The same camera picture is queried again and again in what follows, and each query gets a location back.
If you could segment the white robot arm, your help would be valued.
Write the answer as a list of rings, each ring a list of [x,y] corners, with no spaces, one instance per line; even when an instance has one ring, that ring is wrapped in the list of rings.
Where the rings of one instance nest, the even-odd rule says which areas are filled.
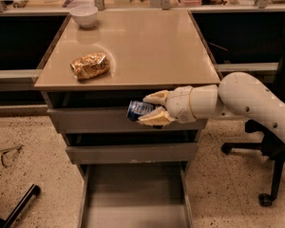
[[[246,117],[265,126],[285,143],[285,104],[248,73],[231,73],[219,85],[158,91],[143,100],[157,107],[139,118],[145,125]]]

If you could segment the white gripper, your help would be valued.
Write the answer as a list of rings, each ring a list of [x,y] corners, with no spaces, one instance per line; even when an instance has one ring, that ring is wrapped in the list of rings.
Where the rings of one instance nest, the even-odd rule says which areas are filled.
[[[138,118],[141,124],[148,126],[165,126],[176,121],[180,124],[195,122],[197,119],[192,113],[190,95],[191,86],[177,87],[173,91],[161,90],[146,95],[142,100],[153,105],[165,105]]]

